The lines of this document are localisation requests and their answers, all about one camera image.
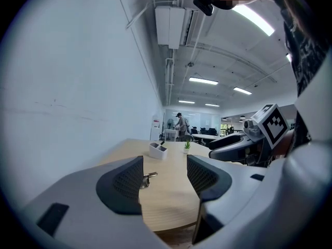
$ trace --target ceiling vent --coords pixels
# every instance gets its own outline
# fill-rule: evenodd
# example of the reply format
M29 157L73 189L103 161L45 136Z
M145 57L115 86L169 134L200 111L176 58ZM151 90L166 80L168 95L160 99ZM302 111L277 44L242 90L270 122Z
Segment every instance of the ceiling vent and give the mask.
M157 39L159 45L178 49L191 41L198 11L170 6L156 7Z

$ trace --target fluorescent light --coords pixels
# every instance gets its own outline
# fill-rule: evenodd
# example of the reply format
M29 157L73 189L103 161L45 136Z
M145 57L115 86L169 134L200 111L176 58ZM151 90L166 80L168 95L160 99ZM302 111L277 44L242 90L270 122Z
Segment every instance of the fluorescent light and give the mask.
M288 53L288 54L286 54L286 57L287 57L287 59L290 61L290 63L292 62L292 56Z
M245 93L245 94L248 94L248 95L252 94L251 92L246 91L246 90L244 90L244 89L240 89L240 88L238 88L238 87L233 88L233 90L240 91L240 92Z
M181 103L192 103L192 104L194 104L194 102L187 102L187 101L179 101L179 102L181 102Z
M201 83L212 84L212 85L218 84L218 81L212 81L212 80L207 80L207 79L197 78L197 77L190 77L189 81L201 82Z
M208 104L208 103L206 103L206 106L214 106L214 107L219 107L219 105L215 105L215 104Z
M255 11L251 10L247 6L235 6L233 10L241 14L242 16L248 18L259 28L261 28L268 36L271 36L271 34L274 32L274 28L272 28L268 22L266 22L259 14L257 14Z

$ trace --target standing person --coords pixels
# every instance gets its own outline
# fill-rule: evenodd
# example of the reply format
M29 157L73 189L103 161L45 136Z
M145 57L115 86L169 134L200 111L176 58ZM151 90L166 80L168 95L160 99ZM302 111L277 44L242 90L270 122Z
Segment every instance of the standing person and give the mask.
M182 118L181 113L177 113L176 117L178 117L178 122L175 126L179 125L180 131L178 136L179 136L179 141L182 141L183 137L185 136L187 126L184 119Z
M238 4L255 0L211 0L218 8L229 10ZM286 47L292 57L292 69L298 96L305 90L320 68L331 46L331 21L324 9L330 0L271 0L280 8L284 19ZM297 114L295 129L279 142L274 155L284 155L310 141L310 134Z

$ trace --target white desk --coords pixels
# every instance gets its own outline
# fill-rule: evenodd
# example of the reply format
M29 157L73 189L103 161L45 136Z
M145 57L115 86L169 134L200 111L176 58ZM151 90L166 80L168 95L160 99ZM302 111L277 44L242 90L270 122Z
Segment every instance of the white desk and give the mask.
M216 135L202 135L202 134L192 134L192 136L198 139L209 139L209 140L216 140L221 138L220 136Z
M187 177L187 155L183 153L185 142L165 142L167 158L149 157L148 140L126 140L101 163L143 155L144 174L157 172L150 179L150 186L140 190L143 221L152 231L186 228L197 220L199 198ZM209 157L207 147L192 143L189 154Z
M179 131L178 130L174 130L174 129L165 129L164 130L164 137L165 137L165 141L166 141L166 136L167 134L174 136L174 141L176 141L176 138L179 136Z

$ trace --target black and white marker cube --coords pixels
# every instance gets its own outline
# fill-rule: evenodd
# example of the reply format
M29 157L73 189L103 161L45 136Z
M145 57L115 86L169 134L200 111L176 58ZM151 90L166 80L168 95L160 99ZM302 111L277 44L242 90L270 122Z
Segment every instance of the black and white marker cube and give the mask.
M289 130L288 123L276 104L265 105L251 118L267 138L271 148L274 148Z

